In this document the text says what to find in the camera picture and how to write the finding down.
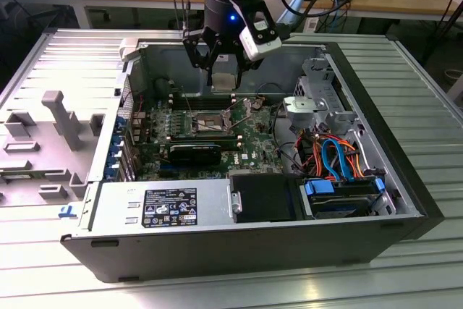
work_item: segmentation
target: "power supply label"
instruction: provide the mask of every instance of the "power supply label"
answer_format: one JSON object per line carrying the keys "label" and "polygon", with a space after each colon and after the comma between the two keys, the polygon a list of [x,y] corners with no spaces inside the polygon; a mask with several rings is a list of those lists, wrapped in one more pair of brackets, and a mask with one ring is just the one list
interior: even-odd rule
{"label": "power supply label", "polygon": [[142,225],[145,228],[197,225],[196,189],[145,191]]}

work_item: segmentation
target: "side panel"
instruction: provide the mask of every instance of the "side panel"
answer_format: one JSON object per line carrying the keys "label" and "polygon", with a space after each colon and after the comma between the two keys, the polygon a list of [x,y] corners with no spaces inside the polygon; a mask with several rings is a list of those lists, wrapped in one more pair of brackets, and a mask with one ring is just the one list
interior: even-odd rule
{"label": "side panel", "polygon": [[61,243],[101,281],[120,282],[367,263],[419,223],[409,219],[97,240],[63,237]]}
{"label": "side panel", "polygon": [[368,126],[373,131],[387,159],[390,161],[394,171],[404,185],[405,190],[411,197],[417,210],[422,215],[426,216],[420,228],[407,236],[407,239],[417,239],[440,224],[444,220],[443,214],[415,168],[413,168],[412,163],[402,150],[399,142],[394,137],[394,134],[384,121],[384,118],[379,113],[365,87],[355,74],[351,64],[347,61],[345,55],[343,55],[338,44],[330,43],[327,45],[327,49],[336,67],[341,72],[354,102],[359,106],[360,110],[362,110]]}

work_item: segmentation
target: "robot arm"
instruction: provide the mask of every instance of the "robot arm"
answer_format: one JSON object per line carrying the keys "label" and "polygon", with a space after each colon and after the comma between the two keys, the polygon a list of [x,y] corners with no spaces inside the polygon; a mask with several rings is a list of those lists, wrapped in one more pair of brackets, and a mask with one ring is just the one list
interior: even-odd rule
{"label": "robot arm", "polygon": [[[280,36],[289,36],[288,28],[309,16],[308,10],[315,0],[303,14],[293,10],[299,9],[303,1],[205,0],[204,27],[184,33],[183,44],[192,65],[207,71],[208,85],[212,85],[212,69],[218,56],[234,54],[238,63],[238,88],[242,73],[257,69],[265,57],[281,48]],[[277,23],[286,26],[286,35],[281,35]],[[200,41],[208,47],[204,56],[197,49]]]}
{"label": "robot arm", "polygon": [[[208,46],[203,56],[197,49],[200,40]],[[205,0],[204,27],[186,32],[184,46],[194,67],[208,72],[220,54],[234,54],[238,62],[237,87],[242,73],[257,69],[262,59],[281,47],[281,40],[264,0]]]}

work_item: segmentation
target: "circuit board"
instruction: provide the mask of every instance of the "circuit board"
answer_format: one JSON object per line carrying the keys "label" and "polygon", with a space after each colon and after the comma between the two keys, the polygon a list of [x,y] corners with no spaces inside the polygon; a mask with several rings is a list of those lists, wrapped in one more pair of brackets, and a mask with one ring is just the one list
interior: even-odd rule
{"label": "circuit board", "polygon": [[[218,110],[175,110],[169,102],[158,101],[149,111],[140,113],[135,118],[135,147],[140,153],[141,169],[138,181],[156,181],[166,179],[223,179],[233,173],[280,173],[283,170],[281,155],[273,143],[269,132],[271,125],[271,107],[259,106],[251,109],[255,98],[245,102],[236,102],[230,108],[229,130],[219,129],[214,124]],[[220,164],[212,166],[172,166],[168,160],[168,150],[175,143],[182,143],[183,138],[191,139],[199,135],[214,139],[221,145],[233,143],[232,151],[222,151]]]}

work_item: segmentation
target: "motherboard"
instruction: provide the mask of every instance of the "motherboard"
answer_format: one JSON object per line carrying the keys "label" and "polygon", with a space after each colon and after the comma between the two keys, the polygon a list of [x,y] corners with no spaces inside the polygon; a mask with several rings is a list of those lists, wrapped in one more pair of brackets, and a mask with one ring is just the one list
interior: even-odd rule
{"label": "motherboard", "polygon": [[132,117],[138,181],[281,173],[264,98],[170,96]]}

